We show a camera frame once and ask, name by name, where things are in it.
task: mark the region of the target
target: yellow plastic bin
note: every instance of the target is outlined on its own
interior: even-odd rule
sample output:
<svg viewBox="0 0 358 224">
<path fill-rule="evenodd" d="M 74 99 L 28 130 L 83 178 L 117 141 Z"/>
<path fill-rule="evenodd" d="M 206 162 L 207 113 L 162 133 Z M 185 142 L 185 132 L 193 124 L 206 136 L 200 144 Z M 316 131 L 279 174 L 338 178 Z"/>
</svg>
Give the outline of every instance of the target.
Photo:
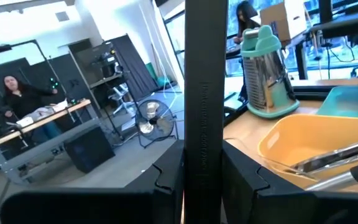
<svg viewBox="0 0 358 224">
<path fill-rule="evenodd" d="M 358 142 L 358 118 L 294 114 L 276 123 L 259 142 L 258 153 L 267 159 L 273 172 L 299 187 L 306 187 L 316 179 L 332 177 L 357 164 L 330 169 L 314 176 L 314 180 L 288 172 L 288 167 L 355 142 Z"/>
</svg>

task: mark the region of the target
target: teal lid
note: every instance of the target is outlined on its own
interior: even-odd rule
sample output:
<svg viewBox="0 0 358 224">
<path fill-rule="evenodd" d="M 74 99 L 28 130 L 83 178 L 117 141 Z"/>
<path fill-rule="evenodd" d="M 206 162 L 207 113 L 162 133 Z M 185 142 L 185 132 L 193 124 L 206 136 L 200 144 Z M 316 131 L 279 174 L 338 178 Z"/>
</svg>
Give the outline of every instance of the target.
<svg viewBox="0 0 358 224">
<path fill-rule="evenodd" d="M 259 57 L 281 49 L 280 40 L 273 34 L 270 26 L 259 28 L 258 37 L 247 39 L 246 29 L 243 33 L 241 55 L 243 57 Z"/>
</svg>

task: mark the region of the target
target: gray floor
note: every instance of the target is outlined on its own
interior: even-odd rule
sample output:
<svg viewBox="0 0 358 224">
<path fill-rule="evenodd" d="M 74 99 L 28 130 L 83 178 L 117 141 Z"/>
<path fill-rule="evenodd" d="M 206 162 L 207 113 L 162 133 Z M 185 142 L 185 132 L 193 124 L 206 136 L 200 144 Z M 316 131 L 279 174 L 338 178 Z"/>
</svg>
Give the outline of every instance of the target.
<svg viewBox="0 0 358 224">
<path fill-rule="evenodd" d="M 236 105 L 235 98 L 225 105 Z M 183 139 L 184 95 L 180 92 L 175 94 L 172 90 L 167 90 L 165 94 L 158 92 L 146 100 L 149 99 L 160 100 L 171 107 L 171 111 L 177 116 L 179 138 Z M 131 117 L 126 114 L 117 115 L 114 117 L 114 124 L 121 125 L 130 119 Z M 108 119 L 104 118 L 104 124 L 104 129 L 109 131 L 111 124 Z M 166 139 L 143 149 L 139 145 L 138 138 L 133 138 L 115 149 L 115 157 L 86 175 L 76 170 L 68 156 L 63 154 L 58 156 L 43 172 L 44 175 L 41 174 L 37 177 L 36 182 L 31 186 L 10 183 L 0 172 L 0 203 L 14 193 L 37 187 L 124 187 L 141 175 L 142 171 L 149 168 L 174 142 L 174 139 Z"/>
</svg>

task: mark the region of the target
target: box grater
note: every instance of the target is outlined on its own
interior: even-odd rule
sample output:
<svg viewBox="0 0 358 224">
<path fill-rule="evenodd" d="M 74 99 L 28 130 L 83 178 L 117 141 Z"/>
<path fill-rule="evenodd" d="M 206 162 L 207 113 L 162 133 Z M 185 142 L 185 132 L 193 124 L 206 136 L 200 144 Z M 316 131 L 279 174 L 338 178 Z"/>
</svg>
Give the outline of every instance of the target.
<svg viewBox="0 0 358 224">
<path fill-rule="evenodd" d="M 270 26 L 245 30 L 241 55 L 248 109 L 263 118 L 276 118 L 299 107 L 281 52 L 281 42 Z"/>
</svg>

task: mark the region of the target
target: person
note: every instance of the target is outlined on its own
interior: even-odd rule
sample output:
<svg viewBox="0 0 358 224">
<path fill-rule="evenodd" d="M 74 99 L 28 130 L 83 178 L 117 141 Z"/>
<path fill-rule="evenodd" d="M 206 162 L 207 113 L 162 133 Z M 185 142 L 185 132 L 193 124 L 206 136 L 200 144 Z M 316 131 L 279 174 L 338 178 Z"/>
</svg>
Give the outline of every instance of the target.
<svg viewBox="0 0 358 224">
<path fill-rule="evenodd" d="M 18 119 L 22 119 L 36 109 L 45 106 L 42 103 L 43 96 L 52 96 L 58 93 L 56 89 L 48 91 L 26 85 L 12 75 L 4 77 L 4 87 L 4 104 L 12 109 L 5 112 L 7 118 L 16 115 Z M 51 121 L 33 130 L 31 139 L 34 143 L 40 144 L 60 134 L 61 131 L 58 126 Z"/>
<path fill-rule="evenodd" d="M 242 33 L 246 29 L 255 29 L 256 27 L 260 27 L 260 25 L 253 21 L 251 18 L 258 15 L 258 12 L 252 7 L 252 5 L 248 1 L 243 1 L 238 4 L 236 9 L 237 14 L 237 22 L 239 25 L 239 32 L 237 36 L 234 38 L 234 43 L 241 44 L 243 41 Z"/>
<path fill-rule="evenodd" d="M 243 41 L 242 33 L 246 29 L 255 29 L 256 27 L 260 27 L 260 25 L 253 21 L 251 18 L 258 15 L 258 12 L 252 7 L 252 4 L 248 1 L 243 1 L 240 4 L 238 4 L 236 9 L 237 14 L 237 22 L 239 25 L 239 31 L 237 33 L 237 36 L 234 38 L 234 43 L 241 44 Z M 239 93 L 238 100 L 241 103 L 245 103 L 247 101 L 247 88 L 246 88 L 246 76 L 244 74 L 244 64 L 243 60 L 240 59 L 239 63 L 241 63 L 242 68 L 242 77 L 243 77 L 243 86 L 241 88 L 241 91 Z"/>
</svg>

